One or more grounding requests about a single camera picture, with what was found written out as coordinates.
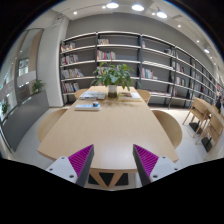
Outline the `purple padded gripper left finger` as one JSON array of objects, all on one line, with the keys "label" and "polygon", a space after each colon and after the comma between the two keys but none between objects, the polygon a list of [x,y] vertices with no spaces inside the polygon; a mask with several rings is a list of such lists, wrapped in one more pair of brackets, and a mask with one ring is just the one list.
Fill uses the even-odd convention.
[{"label": "purple padded gripper left finger", "polygon": [[93,157],[94,145],[89,145],[69,157],[59,157],[47,168],[47,171],[83,187],[89,175]]}]

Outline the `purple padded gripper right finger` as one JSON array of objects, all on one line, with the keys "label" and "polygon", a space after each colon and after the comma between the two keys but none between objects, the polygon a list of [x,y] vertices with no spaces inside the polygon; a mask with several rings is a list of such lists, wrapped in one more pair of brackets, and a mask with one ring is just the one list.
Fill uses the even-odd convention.
[{"label": "purple padded gripper right finger", "polygon": [[177,166],[168,157],[158,157],[136,144],[133,145],[133,157],[143,186],[178,170]]}]

